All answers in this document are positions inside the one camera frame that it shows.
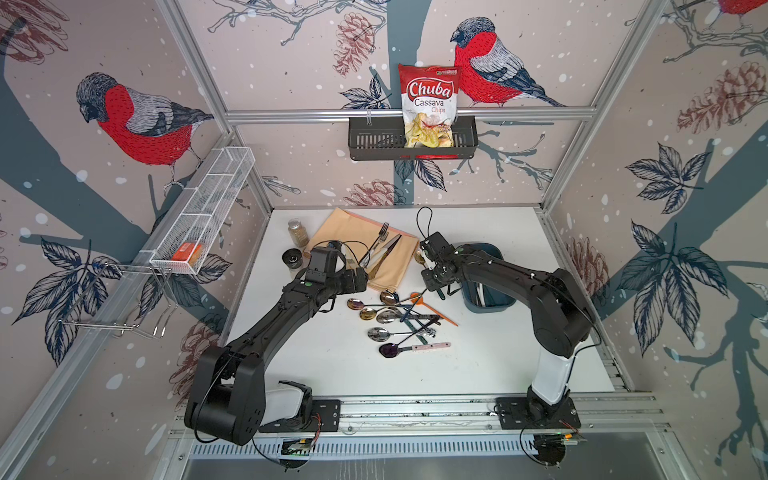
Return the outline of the white ceramic spoon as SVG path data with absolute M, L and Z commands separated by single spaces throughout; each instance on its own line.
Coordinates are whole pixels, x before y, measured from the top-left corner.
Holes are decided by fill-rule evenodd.
M 476 293 L 477 293 L 477 297 L 478 297 L 478 300 L 477 300 L 478 305 L 481 306 L 481 307 L 485 307 L 486 306 L 486 301 L 485 301 L 484 287 L 483 287 L 482 284 L 480 284 L 480 283 L 477 284 Z

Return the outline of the teal plastic storage box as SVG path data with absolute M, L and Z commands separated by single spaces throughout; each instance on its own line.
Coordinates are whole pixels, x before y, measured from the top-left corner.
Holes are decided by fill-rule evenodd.
M 503 255 L 501 251 L 493 244 L 466 243 L 466 244 L 460 245 L 458 247 L 458 250 L 460 253 L 463 253 L 467 247 L 472 248 L 474 250 L 483 251 L 496 259 L 503 260 Z M 515 298 L 509 295 L 503 294 L 502 292 L 499 292 L 497 290 L 491 289 L 482 284 L 484 287 L 486 306 L 481 307 L 478 305 L 478 302 L 477 302 L 478 300 L 477 293 L 476 293 L 477 284 L 478 284 L 477 282 L 461 282 L 460 283 L 459 291 L 461 292 L 465 307 L 470 312 L 473 312 L 475 314 L 501 312 L 513 306 L 516 303 Z

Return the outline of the black spoon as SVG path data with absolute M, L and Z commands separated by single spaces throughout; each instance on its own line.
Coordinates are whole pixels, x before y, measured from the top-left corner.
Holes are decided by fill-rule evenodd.
M 417 249 L 414 252 L 413 258 L 421 267 L 423 267 L 423 268 L 427 267 L 426 260 L 425 260 L 424 256 L 422 255 L 422 251 L 420 249 Z M 441 289 L 437 290 L 437 294 L 438 294 L 438 296 L 439 296 L 439 298 L 441 300 L 445 300 L 446 299 L 446 296 L 445 296 L 444 292 Z

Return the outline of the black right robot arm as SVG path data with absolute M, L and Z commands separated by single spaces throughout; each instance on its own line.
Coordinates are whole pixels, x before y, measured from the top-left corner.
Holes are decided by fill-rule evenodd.
M 474 282 L 510 296 L 529 308 L 540 345 L 529 400 L 561 403 L 568 392 L 577 347 L 587 340 L 593 319 L 575 278 L 564 269 L 532 270 L 498 259 L 472 245 L 453 246 L 439 232 L 420 242 L 422 278 L 429 291 Z

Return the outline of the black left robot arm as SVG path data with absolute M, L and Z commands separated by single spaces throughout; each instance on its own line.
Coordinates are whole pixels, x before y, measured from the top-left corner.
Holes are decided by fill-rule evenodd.
M 312 415 L 310 387 L 281 381 L 280 389 L 268 392 L 265 372 L 300 326 L 330 311 L 326 303 L 366 290 L 368 274 L 347 266 L 343 247 L 337 240 L 314 247 L 308 266 L 283 287 L 261 320 L 227 345 L 201 354 L 184 414 L 187 428 L 242 446 L 264 426 L 303 431 L 320 421 Z

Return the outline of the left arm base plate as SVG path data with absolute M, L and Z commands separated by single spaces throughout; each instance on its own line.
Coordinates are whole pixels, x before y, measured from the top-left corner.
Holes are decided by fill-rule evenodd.
M 341 401 L 314 399 L 302 405 L 296 416 L 262 425 L 259 433 L 321 433 L 339 430 Z

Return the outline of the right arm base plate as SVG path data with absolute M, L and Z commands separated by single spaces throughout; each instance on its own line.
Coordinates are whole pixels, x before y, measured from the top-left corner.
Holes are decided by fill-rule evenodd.
M 578 430 L 582 426 L 575 404 L 568 394 L 554 405 L 549 405 L 535 396 L 497 397 L 493 411 L 502 430 Z

